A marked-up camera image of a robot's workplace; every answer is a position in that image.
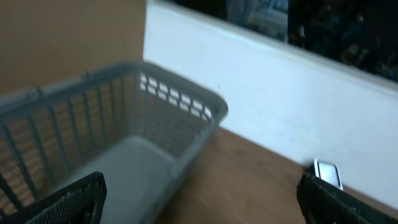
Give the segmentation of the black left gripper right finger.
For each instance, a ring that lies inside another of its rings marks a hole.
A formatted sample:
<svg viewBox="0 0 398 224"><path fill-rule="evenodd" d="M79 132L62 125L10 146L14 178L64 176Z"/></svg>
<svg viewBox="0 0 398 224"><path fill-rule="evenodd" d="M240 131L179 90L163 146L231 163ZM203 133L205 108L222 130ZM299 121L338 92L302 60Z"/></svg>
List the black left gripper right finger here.
<svg viewBox="0 0 398 224"><path fill-rule="evenodd" d="M306 224L397 224L396 218L307 172L298 183L297 201Z"/></svg>

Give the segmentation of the white barcode scanner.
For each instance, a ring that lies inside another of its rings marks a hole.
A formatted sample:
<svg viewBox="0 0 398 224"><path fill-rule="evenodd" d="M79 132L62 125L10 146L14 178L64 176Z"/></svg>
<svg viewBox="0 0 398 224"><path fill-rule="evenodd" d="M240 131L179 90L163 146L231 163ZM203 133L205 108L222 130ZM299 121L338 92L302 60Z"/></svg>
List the white barcode scanner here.
<svg viewBox="0 0 398 224"><path fill-rule="evenodd" d="M318 178L328 182L340 190L343 190L340 172L336 164L316 158L313 161L313 166L315 175Z"/></svg>

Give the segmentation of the grey plastic basket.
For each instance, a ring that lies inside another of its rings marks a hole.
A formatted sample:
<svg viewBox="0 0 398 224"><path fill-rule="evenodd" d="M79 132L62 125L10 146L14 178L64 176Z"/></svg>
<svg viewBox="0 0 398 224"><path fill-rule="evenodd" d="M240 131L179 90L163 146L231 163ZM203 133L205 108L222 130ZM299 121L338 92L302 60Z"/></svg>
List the grey plastic basket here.
<svg viewBox="0 0 398 224"><path fill-rule="evenodd" d="M228 113L220 95L144 61L1 96L1 219L93 173L100 223L153 223Z"/></svg>

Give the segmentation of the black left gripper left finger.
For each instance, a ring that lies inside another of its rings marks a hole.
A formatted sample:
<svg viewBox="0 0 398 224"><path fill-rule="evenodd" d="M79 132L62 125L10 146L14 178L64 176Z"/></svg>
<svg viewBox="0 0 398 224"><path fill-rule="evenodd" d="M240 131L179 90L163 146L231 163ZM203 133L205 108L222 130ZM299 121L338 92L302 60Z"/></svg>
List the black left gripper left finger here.
<svg viewBox="0 0 398 224"><path fill-rule="evenodd" d="M99 224L107 188L102 172L93 172L28 207L1 224Z"/></svg>

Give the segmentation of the brown cardboard panel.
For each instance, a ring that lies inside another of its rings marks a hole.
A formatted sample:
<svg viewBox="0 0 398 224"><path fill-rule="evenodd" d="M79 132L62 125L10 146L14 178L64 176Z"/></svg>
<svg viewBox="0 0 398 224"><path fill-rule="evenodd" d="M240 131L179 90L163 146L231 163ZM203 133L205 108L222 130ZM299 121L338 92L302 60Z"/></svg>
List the brown cardboard panel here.
<svg viewBox="0 0 398 224"><path fill-rule="evenodd" d="M1 93L142 59L145 0L1 0Z"/></svg>

